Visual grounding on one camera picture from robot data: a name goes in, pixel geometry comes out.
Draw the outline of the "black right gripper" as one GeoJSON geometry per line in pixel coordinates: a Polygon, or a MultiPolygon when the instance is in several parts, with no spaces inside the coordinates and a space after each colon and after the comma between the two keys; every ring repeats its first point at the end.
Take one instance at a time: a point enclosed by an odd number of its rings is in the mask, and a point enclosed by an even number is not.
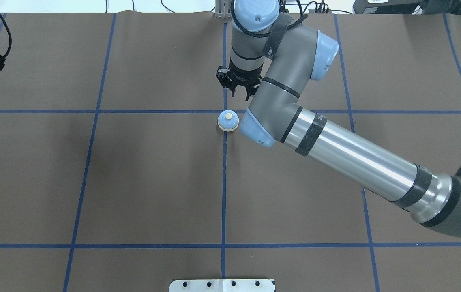
{"type": "Polygon", "coordinates": [[[223,88],[230,89],[232,98],[235,96],[236,87],[245,87],[245,101],[248,102],[255,95],[261,83],[261,71],[261,66],[251,71],[242,70],[235,65],[231,65],[230,68],[219,66],[216,71],[216,78],[223,88]]]}

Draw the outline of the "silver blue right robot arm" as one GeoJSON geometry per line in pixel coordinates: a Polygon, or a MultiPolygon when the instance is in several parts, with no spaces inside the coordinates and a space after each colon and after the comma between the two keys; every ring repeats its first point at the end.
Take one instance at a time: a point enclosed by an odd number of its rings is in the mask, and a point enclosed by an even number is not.
{"type": "Polygon", "coordinates": [[[265,147],[280,142],[343,174],[410,213],[432,231],[461,237],[461,166],[434,174],[298,104],[308,81],[320,81],[338,42],[281,11],[277,0],[232,0],[232,53],[216,77],[251,103],[238,126],[265,147]]]}

